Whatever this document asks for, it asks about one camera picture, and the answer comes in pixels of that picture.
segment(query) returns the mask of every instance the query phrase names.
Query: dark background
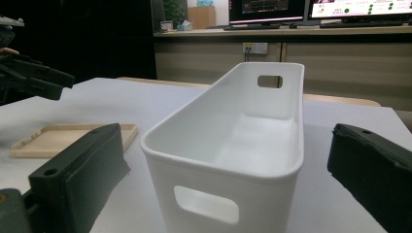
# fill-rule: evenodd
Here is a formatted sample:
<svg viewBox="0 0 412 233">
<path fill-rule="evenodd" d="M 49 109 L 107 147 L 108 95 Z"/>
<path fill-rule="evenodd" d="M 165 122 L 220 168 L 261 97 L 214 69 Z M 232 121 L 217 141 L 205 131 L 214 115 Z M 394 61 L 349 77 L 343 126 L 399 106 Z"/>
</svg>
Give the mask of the dark background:
<svg viewBox="0 0 412 233">
<path fill-rule="evenodd" d="M 1 0 L 9 47 L 76 77 L 155 79 L 151 0 Z"/>
</svg>

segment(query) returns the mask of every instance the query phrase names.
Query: black plastic part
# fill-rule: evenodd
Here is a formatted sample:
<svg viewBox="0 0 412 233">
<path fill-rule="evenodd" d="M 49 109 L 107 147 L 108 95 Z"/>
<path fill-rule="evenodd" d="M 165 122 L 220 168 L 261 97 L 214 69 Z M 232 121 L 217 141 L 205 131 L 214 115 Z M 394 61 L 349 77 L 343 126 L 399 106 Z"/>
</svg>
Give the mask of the black plastic part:
<svg viewBox="0 0 412 233">
<path fill-rule="evenodd" d="M 25 211 L 29 217 L 31 231 L 33 233 L 47 233 L 48 225 L 50 225 L 51 215 L 45 206 L 37 202 L 31 190 L 23 195 Z"/>
<path fill-rule="evenodd" d="M 327 169 L 390 233 L 412 232 L 412 152 L 337 124 Z"/>
<path fill-rule="evenodd" d="M 24 202 L 17 189 L 0 190 L 0 233 L 32 233 Z"/>
<path fill-rule="evenodd" d="M 68 88 L 72 88 L 75 83 L 75 77 L 44 66 L 41 62 L 32 60 L 28 56 L 14 55 L 14 58 L 9 65 L 28 79 L 42 80 Z"/>
<path fill-rule="evenodd" d="M 30 79 L 25 86 L 27 94 L 40 96 L 50 100 L 59 100 L 63 87 L 54 83 L 48 83 L 42 80 Z"/>
<path fill-rule="evenodd" d="M 48 210 L 46 232 L 86 233 L 113 188 L 129 172 L 120 126 L 94 129 L 29 176 L 32 195 Z"/>
</svg>

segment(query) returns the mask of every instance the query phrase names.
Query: handle cutout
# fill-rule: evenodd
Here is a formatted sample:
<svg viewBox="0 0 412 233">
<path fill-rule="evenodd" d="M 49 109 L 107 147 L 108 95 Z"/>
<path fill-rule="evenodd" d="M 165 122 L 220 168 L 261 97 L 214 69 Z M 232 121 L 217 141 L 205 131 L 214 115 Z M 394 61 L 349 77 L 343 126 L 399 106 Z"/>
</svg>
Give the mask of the handle cutout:
<svg viewBox="0 0 412 233">
<path fill-rule="evenodd" d="M 259 76 L 257 77 L 257 85 L 260 87 L 281 88 L 283 78 L 281 76 Z"/>
<path fill-rule="evenodd" d="M 228 224 L 239 221 L 239 207 L 232 200 L 182 186 L 175 186 L 176 201 L 188 212 Z"/>
</svg>

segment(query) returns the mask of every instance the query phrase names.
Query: wall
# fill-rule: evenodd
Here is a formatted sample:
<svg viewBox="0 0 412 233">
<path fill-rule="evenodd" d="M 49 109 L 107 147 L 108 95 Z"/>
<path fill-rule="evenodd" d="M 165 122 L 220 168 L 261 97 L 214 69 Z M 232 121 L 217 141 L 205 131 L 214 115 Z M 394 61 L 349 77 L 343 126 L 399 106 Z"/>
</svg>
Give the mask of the wall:
<svg viewBox="0 0 412 233">
<path fill-rule="evenodd" d="M 280 61 L 279 43 L 250 61 Z M 284 44 L 282 61 L 305 65 L 304 92 L 369 99 L 412 111 L 412 44 Z M 155 43 L 159 80 L 213 83 L 244 61 L 241 43 Z"/>
</svg>

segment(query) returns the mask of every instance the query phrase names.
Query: desk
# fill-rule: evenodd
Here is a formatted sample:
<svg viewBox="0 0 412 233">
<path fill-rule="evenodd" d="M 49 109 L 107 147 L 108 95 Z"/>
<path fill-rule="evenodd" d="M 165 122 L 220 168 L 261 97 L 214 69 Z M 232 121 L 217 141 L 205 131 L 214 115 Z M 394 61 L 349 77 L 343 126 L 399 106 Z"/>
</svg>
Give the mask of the desk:
<svg viewBox="0 0 412 233">
<path fill-rule="evenodd" d="M 412 26 L 404 24 L 395 27 L 329 28 L 319 26 L 299 26 L 289 29 L 282 26 L 272 30 L 224 31 L 223 29 L 200 29 L 192 31 L 171 31 L 154 33 L 154 41 L 162 42 L 410 42 Z"/>
<path fill-rule="evenodd" d="M 29 189 L 27 176 L 46 159 L 16 159 L 9 146 L 50 124 L 134 123 L 125 152 L 131 172 L 114 189 L 91 232 L 164 233 L 141 136 L 203 90 L 187 86 L 93 79 L 64 89 L 60 101 L 38 97 L 0 108 L 0 188 Z M 326 170 L 337 122 L 374 131 L 412 150 L 412 135 L 389 108 L 305 100 L 305 162 L 298 176 L 288 233 L 385 232 Z"/>
</svg>

